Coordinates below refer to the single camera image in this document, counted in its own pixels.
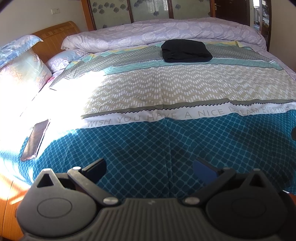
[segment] floral pattern glass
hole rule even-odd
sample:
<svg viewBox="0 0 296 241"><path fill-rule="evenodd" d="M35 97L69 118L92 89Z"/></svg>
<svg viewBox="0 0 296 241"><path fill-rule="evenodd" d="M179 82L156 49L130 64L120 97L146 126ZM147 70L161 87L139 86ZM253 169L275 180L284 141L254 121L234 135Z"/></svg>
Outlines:
<svg viewBox="0 0 296 241"><path fill-rule="evenodd" d="M130 0L135 22L169 18L167 0Z"/></svg>
<svg viewBox="0 0 296 241"><path fill-rule="evenodd" d="M172 0L174 19L209 17L209 0Z"/></svg>
<svg viewBox="0 0 296 241"><path fill-rule="evenodd" d="M131 23L127 0L90 0L97 29Z"/></svg>

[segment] ribbed grip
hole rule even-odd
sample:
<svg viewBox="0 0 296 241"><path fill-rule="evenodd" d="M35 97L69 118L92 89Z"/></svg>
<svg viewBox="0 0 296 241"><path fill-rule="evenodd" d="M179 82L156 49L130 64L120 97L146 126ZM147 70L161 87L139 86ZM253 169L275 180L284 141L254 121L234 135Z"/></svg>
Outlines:
<svg viewBox="0 0 296 241"><path fill-rule="evenodd" d="M25 236L23 241L43 239ZM281 241L274 235L262 241ZM104 208L86 230L59 241L242 241L216 230L200 208L177 199L126 199Z"/></svg>

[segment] black plastic device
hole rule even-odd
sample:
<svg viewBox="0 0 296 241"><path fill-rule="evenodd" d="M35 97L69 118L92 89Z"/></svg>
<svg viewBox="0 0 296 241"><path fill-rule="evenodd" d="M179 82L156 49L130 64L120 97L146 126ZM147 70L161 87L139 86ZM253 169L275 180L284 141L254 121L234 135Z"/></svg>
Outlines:
<svg viewBox="0 0 296 241"><path fill-rule="evenodd" d="M184 199L126 198L96 186L106 173L100 159L67 173L40 172L16 217L22 241L292 241L296 208L263 172L237 174L198 159L207 185Z"/></svg>

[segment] black garment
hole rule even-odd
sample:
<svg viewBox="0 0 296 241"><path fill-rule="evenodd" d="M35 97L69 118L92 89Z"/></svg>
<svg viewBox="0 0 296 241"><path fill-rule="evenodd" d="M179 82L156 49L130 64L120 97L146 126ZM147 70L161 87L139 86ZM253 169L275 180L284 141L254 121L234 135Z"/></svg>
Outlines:
<svg viewBox="0 0 296 241"><path fill-rule="evenodd" d="M167 40L161 46L163 59L168 63L208 62L213 56L203 42L188 39Z"/></svg>

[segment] blue diamond pattern fabric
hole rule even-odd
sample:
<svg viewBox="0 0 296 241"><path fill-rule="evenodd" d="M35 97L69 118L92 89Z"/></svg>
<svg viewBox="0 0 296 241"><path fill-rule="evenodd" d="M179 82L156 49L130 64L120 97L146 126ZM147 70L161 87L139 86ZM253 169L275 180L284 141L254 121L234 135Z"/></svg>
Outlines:
<svg viewBox="0 0 296 241"><path fill-rule="evenodd" d="M62 133L35 160L20 162L21 153L1 159L31 184L43 168L66 172L98 158L107 173L98 186L118 198L184 197L203 186L194 175L197 157L240 173L260 168L278 190L296 194L296 142L291 130L296 111L281 114L136 122Z"/></svg>

